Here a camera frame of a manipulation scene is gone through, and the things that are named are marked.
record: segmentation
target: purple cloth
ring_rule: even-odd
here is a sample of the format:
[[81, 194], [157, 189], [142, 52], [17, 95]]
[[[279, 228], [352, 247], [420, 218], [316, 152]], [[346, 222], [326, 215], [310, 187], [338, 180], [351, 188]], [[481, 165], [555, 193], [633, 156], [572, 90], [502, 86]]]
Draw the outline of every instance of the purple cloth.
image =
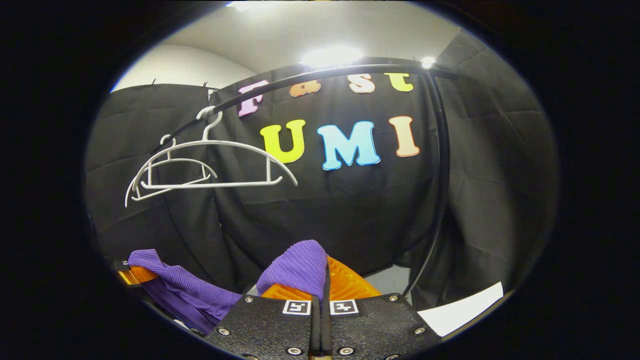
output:
[[154, 249], [132, 252], [129, 256], [129, 265], [141, 266], [153, 271], [163, 279], [163, 284], [167, 290], [201, 312], [207, 313], [218, 320], [222, 320], [231, 307], [241, 298], [240, 294], [209, 284], [191, 274], [182, 266], [169, 266], [163, 263]]
[[295, 243], [262, 273], [256, 288], [262, 295], [273, 284], [281, 284], [317, 296], [324, 295], [327, 255], [315, 240]]
[[211, 333], [213, 328], [220, 322], [215, 317], [196, 309], [176, 293], [169, 290], [166, 282], [161, 277], [145, 281], [141, 285], [160, 306], [173, 314], [178, 320], [198, 329], [203, 334]]

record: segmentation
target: white clothes hanger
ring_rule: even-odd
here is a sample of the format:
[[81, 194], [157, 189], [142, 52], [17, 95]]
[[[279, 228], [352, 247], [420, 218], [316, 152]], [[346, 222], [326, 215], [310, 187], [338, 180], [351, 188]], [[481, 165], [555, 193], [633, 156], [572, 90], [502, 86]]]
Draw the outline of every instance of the white clothes hanger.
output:
[[[215, 106], [208, 106], [202, 110], [200, 110], [200, 112], [198, 113], [198, 115], [196, 116], [197, 120], [200, 120], [202, 118], [202, 116], [209, 114], [213, 109], [215, 108]], [[247, 145], [245, 143], [239, 143], [239, 142], [230, 142], [230, 141], [225, 141], [225, 140], [209, 140], [209, 130], [211, 130], [211, 128], [213, 128], [215, 125], [218, 125], [218, 123], [222, 120], [222, 111], [218, 112], [218, 117], [216, 118], [216, 120], [214, 122], [212, 122], [211, 124], [207, 125], [207, 127], [204, 128], [204, 130], [202, 131], [202, 140], [197, 140], [197, 141], [193, 141], [193, 142], [186, 142], [186, 143], [182, 143], [182, 144], [176, 144], [175, 138], [173, 138], [173, 143], [172, 146], [162, 150], [160, 152], [158, 152], [157, 154], [153, 155], [149, 160], [147, 160], [147, 162], [144, 163], [144, 165], [142, 165], [142, 167], [140, 168], [140, 170], [138, 171], [138, 173], [136, 174], [136, 176], [131, 180], [131, 183], [129, 183], [129, 187], [127, 188], [127, 192], [125, 194], [125, 199], [124, 199], [124, 206], [125, 208], [128, 205], [128, 201], [129, 201], [129, 193], [131, 191], [135, 191], [137, 196], [132, 196], [131, 199], [134, 201], [141, 201], [141, 200], [145, 200], [148, 199], [150, 197], [154, 197], [156, 195], [160, 195], [162, 193], [166, 193], [169, 192], [171, 190], [174, 189], [201, 189], [201, 188], [232, 188], [232, 187], [244, 187], [244, 186], [270, 186], [270, 185], [276, 185], [278, 184], [280, 181], [282, 181], [282, 176], [278, 177], [275, 180], [271, 179], [271, 163], [276, 163], [276, 165], [278, 165], [280, 168], [282, 168], [282, 170], [284, 170], [284, 172], [291, 178], [291, 181], [293, 182], [294, 186], [298, 185], [298, 180], [296, 180], [296, 177], [293, 176], [293, 173], [289, 170], [289, 168], [287, 168], [280, 160], [276, 159], [273, 155], [271, 155], [270, 153], [259, 149], [255, 146], [251, 146], [251, 145]], [[164, 135], [162, 137], [162, 139], [160, 139], [160, 144], [164, 144], [164, 141], [170, 137], [171, 135]], [[249, 182], [240, 182], [240, 183], [200, 183], [202, 181], [208, 180], [209, 178], [211, 178], [211, 175], [213, 175], [214, 178], [218, 178], [218, 175], [215, 173], [215, 171], [207, 164], [195, 160], [195, 159], [189, 159], [189, 158], [172, 158], [171, 157], [171, 152], [173, 150], [177, 150], [177, 149], [181, 149], [183, 147], [192, 147], [192, 146], [199, 146], [199, 145], [227, 145], [227, 146], [234, 146], [234, 147], [241, 147], [243, 149], [248, 149], [251, 150], [253, 152], [257, 152], [261, 155], [263, 155], [266, 158], [266, 180], [265, 181], [249, 181]], [[162, 161], [158, 161], [157, 163], [154, 163], [153, 161], [158, 159], [160, 156], [166, 154], [167, 155], [167, 159], [166, 160], [162, 160]], [[165, 164], [165, 163], [172, 163], [172, 162], [179, 162], [179, 161], [183, 161], [183, 162], [192, 162], [192, 163], [198, 163], [200, 164], [200, 167], [202, 168], [202, 177], [200, 179], [195, 179], [192, 181], [189, 181], [187, 183], [184, 184], [168, 184], [168, 185], [154, 185], [152, 182], [152, 171], [151, 169], [154, 167], [157, 167], [159, 165]], [[144, 172], [147, 172], [147, 182], [145, 183], [144, 181], [140, 181], [140, 177], [142, 176], [142, 174]], [[138, 185], [142, 185], [143, 188], [145, 189], [151, 189], [151, 190], [158, 190], [156, 192], [152, 192], [150, 194], [147, 195], [140, 195], [140, 189], [138, 187]]]

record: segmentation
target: white wall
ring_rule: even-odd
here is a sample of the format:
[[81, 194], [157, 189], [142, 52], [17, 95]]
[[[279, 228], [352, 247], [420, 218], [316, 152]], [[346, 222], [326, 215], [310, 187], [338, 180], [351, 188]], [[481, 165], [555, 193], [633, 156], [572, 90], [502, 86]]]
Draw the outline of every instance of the white wall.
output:
[[158, 45], [143, 55], [111, 89], [156, 84], [200, 85], [223, 88], [255, 75], [255, 72], [195, 47]]

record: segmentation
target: yellow letter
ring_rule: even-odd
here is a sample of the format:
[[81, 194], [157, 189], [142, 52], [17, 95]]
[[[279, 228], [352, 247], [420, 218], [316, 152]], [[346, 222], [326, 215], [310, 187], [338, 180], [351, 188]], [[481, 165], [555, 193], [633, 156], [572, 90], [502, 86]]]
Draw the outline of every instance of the yellow letter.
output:
[[413, 85], [407, 84], [404, 82], [404, 78], [408, 77], [409, 74], [398, 74], [395, 72], [386, 72], [385, 75], [391, 79], [391, 86], [393, 86], [398, 91], [411, 91], [413, 90]]
[[293, 139], [293, 149], [284, 152], [280, 149], [280, 132], [282, 126], [271, 125], [260, 130], [260, 135], [264, 138], [264, 150], [282, 163], [292, 163], [302, 156], [305, 152], [305, 139], [302, 137], [302, 127], [305, 125], [304, 120], [292, 120], [287, 123], [287, 128], [291, 130]]
[[396, 155], [401, 158], [408, 158], [420, 153], [420, 149], [413, 142], [413, 133], [411, 132], [411, 119], [408, 116], [396, 116], [389, 119], [389, 124], [396, 129], [398, 136], [398, 150]]
[[376, 89], [369, 74], [347, 75], [347, 80], [351, 82], [349, 88], [356, 93], [369, 93]]

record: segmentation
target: blue letter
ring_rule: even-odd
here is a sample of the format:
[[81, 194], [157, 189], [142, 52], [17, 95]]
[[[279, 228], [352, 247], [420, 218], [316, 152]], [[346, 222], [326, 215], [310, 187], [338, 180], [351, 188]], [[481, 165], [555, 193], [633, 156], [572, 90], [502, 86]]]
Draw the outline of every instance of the blue letter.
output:
[[373, 146], [371, 121], [358, 121], [353, 125], [351, 137], [347, 139], [336, 125], [325, 125], [318, 128], [317, 132], [324, 140], [324, 153], [326, 161], [322, 164], [325, 170], [336, 170], [342, 166], [338, 160], [336, 151], [340, 154], [347, 166], [353, 164], [353, 158], [358, 150], [358, 165], [373, 165], [380, 162]]

